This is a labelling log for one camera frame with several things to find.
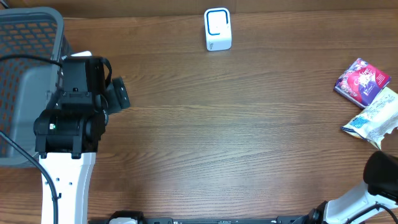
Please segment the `red purple pad package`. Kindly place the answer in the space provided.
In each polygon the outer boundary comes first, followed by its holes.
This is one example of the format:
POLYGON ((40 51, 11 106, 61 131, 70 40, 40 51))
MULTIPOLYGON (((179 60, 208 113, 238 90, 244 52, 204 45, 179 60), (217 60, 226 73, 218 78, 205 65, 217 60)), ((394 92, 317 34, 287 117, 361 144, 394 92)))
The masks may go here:
POLYGON ((391 81, 391 76, 357 58, 337 79, 334 90, 364 109, 391 81))

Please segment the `yellow snack chip bag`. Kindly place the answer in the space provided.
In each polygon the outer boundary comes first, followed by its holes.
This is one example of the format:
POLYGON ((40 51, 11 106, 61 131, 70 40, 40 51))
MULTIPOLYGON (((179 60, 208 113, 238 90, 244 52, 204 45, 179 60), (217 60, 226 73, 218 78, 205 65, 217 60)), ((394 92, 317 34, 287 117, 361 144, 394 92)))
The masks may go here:
POLYGON ((397 129, 397 93, 385 87, 369 106, 340 129, 381 150, 384 135, 397 129))

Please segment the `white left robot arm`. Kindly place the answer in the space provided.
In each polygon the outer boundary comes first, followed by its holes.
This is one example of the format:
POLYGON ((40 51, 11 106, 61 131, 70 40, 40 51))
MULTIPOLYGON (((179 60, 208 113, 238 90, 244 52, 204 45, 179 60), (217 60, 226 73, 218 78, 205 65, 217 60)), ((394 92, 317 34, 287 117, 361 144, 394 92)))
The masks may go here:
POLYGON ((89 90, 65 84, 58 108, 34 123, 35 150, 42 174, 42 223, 86 223, 88 193, 96 153, 109 115, 130 106, 122 78, 89 90))

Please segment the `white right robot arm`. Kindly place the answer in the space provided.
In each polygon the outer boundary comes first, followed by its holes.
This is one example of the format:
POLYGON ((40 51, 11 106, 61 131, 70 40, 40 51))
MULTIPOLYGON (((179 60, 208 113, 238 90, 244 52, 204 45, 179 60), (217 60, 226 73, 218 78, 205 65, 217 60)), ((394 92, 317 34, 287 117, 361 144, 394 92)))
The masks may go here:
POLYGON ((377 151, 368 159, 363 181, 338 199, 323 202, 305 217, 303 223, 364 223, 381 212, 397 208, 397 158, 377 151))

